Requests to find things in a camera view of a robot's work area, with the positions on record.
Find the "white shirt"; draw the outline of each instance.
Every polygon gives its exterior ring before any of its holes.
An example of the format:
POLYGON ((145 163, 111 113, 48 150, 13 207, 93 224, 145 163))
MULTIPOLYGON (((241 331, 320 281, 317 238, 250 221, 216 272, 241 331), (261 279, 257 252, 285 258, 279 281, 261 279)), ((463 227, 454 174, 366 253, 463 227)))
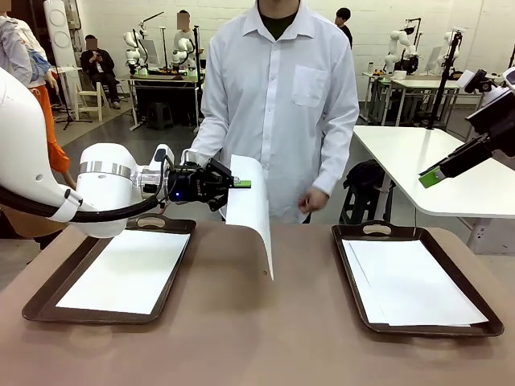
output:
MULTIPOLYGON (((174 39, 174 49, 175 50, 179 50, 179 41, 184 38, 190 39, 192 41, 193 47, 195 46, 195 33, 193 32, 193 30, 190 30, 188 32, 178 30, 177 33, 175 34, 175 39, 174 39)), ((180 67, 181 68, 196 68, 195 52, 191 53, 188 56, 187 61, 185 63, 181 64, 180 67)))
MULTIPOLYGON (((45 52, 43 47, 41 47, 41 44, 39 44, 37 38, 34 36, 34 33, 32 32, 29 25, 18 18, 16 18, 15 20, 18 22, 18 25, 16 26, 16 31, 18 31, 19 37, 22 39, 23 44, 25 44, 30 49, 38 52, 45 60, 48 60, 47 53, 45 52)), ((35 80, 34 82, 30 83, 29 88, 43 86, 46 83, 46 80, 43 77, 40 77, 38 80, 35 80)))
POLYGON ((223 26, 209 46, 205 115, 192 148, 257 159, 270 216, 302 222, 299 199, 313 186, 333 192, 348 161, 358 118, 347 37, 300 2, 276 42, 257 5, 223 26))

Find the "man's left hand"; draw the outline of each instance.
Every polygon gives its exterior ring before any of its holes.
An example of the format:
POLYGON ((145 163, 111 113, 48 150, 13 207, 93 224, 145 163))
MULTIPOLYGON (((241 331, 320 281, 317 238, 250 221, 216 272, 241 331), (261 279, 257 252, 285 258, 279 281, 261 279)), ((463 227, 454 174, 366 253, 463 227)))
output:
POLYGON ((314 211, 321 211, 328 204, 329 196, 316 187, 311 187, 299 200, 300 211, 307 215, 314 211))

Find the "tray handle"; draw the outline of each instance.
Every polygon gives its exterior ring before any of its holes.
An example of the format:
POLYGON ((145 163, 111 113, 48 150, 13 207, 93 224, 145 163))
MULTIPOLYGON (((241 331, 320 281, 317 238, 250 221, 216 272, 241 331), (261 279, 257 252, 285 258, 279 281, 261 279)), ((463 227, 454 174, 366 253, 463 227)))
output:
POLYGON ((402 228, 380 220, 367 221, 357 227, 362 236, 390 236, 402 231, 402 228))
POLYGON ((137 229, 170 229, 175 226, 174 220, 157 213, 147 213, 129 219, 127 222, 128 228, 137 229))

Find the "table leg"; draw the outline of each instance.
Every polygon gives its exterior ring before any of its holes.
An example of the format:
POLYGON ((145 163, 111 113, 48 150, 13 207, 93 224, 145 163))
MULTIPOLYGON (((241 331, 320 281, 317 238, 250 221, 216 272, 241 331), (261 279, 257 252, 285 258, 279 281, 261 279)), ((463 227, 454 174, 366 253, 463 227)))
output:
POLYGON ((402 109, 404 108, 404 100, 406 99, 406 91, 407 91, 407 88, 402 89, 401 104, 399 105, 399 112, 397 114, 397 120, 395 121, 396 126, 399 126, 401 124, 402 109))
POLYGON ((392 179, 385 173, 383 179, 383 185, 379 189, 379 200, 377 201, 376 214, 374 215, 375 220, 383 221, 383 217, 386 213, 386 203, 388 202, 389 189, 392 185, 392 179))
POLYGON ((388 86, 388 92, 386 93, 385 111, 383 112, 383 119, 381 121, 381 126, 384 126, 386 124, 386 115, 388 114, 389 100, 391 97, 392 97, 392 84, 390 83, 388 86))
POLYGON ((199 88, 195 87, 195 115, 196 115, 196 127, 193 133, 198 133, 200 130, 200 113, 199 113, 199 88))
POLYGON ((132 108, 132 118, 134 119, 134 125, 129 128, 129 131, 135 131, 143 122, 138 121, 138 112, 136 111, 136 104, 134 103, 134 82, 127 80, 127 84, 129 85, 130 107, 132 108))
POLYGON ((484 239, 484 234, 488 230, 488 227, 492 223, 492 219, 478 219, 472 228, 472 234, 468 239, 467 246, 474 253, 479 252, 479 247, 484 239))

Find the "shirt collar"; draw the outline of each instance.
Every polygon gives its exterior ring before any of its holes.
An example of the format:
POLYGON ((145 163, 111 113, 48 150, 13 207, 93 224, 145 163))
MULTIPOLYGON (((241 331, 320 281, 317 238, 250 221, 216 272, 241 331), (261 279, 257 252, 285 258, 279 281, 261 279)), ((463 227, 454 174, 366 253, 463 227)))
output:
MULTIPOLYGON (((257 31, 260 35, 272 39, 272 35, 268 32, 258 9, 258 0, 256 0, 254 7, 247 12, 245 23, 243 24, 242 34, 245 36, 250 32, 257 31)), ((315 26, 313 25, 313 18, 311 11, 307 8, 304 0, 300 0, 299 11, 295 17, 294 22, 284 31, 284 34, 279 40, 295 39, 298 35, 315 37, 315 26)))

